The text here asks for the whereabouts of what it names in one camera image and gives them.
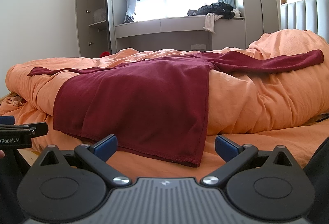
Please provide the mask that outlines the dark red long-sleeve shirt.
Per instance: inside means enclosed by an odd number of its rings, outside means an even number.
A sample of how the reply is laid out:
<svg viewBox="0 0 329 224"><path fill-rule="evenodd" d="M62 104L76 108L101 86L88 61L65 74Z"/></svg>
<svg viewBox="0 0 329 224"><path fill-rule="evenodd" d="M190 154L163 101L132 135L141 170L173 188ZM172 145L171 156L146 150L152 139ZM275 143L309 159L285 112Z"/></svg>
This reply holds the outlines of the dark red long-sleeve shirt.
<svg viewBox="0 0 329 224"><path fill-rule="evenodd" d="M325 60L319 49L270 59L238 51L200 52L111 68L35 67L28 77L73 74L55 96L55 130L90 141L114 134L124 151L197 167L207 137L211 70L229 75L282 74Z"/></svg>

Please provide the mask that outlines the white hanging garment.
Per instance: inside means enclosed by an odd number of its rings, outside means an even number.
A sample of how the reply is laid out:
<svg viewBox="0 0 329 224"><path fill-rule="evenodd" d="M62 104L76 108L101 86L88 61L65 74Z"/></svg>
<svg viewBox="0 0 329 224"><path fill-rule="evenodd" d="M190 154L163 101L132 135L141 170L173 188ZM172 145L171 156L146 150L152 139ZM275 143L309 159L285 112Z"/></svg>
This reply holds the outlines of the white hanging garment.
<svg viewBox="0 0 329 224"><path fill-rule="evenodd" d="M215 22L219 19L223 18L223 15L218 15L215 13L208 13L205 16L205 24L203 29L212 34L215 34Z"/></svg>

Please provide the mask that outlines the bright red object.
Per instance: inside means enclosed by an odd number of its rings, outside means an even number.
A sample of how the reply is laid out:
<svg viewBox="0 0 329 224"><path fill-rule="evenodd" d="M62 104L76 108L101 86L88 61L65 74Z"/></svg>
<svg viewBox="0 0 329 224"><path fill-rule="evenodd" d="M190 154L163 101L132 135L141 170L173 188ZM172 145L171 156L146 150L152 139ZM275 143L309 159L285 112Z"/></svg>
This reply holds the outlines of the bright red object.
<svg viewBox="0 0 329 224"><path fill-rule="evenodd" d="M102 57L107 57L107 56L109 56L110 55L110 52L108 52L108 51L104 51L104 52L102 52L101 54L100 54L100 58L102 58Z"/></svg>

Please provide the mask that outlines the grey padded headboard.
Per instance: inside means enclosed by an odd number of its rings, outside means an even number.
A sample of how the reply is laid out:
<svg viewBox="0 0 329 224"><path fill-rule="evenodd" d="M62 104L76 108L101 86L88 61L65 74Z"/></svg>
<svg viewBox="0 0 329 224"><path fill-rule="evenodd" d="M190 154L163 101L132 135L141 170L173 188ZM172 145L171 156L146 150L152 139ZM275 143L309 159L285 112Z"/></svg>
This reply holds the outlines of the grey padded headboard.
<svg viewBox="0 0 329 224"><path fill-rule="evenodd" d="M328 41L328 0L280 0L280 29L311 30Z"/></svg>

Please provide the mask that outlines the white wall socket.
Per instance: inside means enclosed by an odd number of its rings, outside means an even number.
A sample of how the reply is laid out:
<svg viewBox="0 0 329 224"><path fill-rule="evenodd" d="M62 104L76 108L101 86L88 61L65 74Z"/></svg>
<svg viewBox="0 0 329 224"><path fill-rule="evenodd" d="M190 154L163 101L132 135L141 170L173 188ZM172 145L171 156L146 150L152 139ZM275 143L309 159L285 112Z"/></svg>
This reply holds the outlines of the white wall socket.
<svg viewBox="0 0 329 224"><path fill-rule="evenodd" d="M191 44L191 50L206 50L206 44Z"/></svg>

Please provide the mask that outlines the grey window desk unit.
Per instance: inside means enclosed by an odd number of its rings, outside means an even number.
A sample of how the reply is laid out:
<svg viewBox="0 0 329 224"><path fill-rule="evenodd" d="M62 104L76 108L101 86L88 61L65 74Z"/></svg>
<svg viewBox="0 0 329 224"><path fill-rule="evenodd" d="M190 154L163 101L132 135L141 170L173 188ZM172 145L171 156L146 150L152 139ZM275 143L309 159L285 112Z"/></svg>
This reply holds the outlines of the grey window desk unit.
<svg viewBox="0 0 329 224"><path fill-rule="evenodd" d="M128 47L138 51L160 49L190 51L191 44L206 44L206 50L246 47L244 18L217 20L215 34L205 31L204 24L204 16L173 17L120 24L115 27L117 52Z"/></svg>

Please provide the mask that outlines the dark clothes pile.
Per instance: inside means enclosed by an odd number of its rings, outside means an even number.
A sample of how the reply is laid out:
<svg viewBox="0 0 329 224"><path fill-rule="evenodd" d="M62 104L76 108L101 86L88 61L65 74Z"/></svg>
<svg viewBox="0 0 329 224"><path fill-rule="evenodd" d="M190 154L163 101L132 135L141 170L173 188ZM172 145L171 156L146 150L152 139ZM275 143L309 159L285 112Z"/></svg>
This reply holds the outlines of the dark clothes pile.
<svg viewBox="0 0 329 224"><path fill-rule="evenodd" d="M213 2L211 5L204 5L198 10L189 10L187 12L188 16L205 16L208 13L214 13L215 15L221 15L224 19L232 19L235 16L233 12L234 8L224 2Z"/></svg>

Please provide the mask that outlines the grey open wardrobe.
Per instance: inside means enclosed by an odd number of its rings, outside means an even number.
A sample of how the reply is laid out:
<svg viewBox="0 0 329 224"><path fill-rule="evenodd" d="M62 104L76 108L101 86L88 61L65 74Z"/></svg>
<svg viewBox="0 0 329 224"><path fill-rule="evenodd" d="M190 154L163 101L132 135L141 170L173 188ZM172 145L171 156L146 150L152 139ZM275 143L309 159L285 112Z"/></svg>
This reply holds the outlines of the grey open wardrobe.
<svg viewBox="0 0 329 224"><path fill-rule="evenodd" d="M81 57L117 52L112 0L75 0L76 30Z"/></svg>

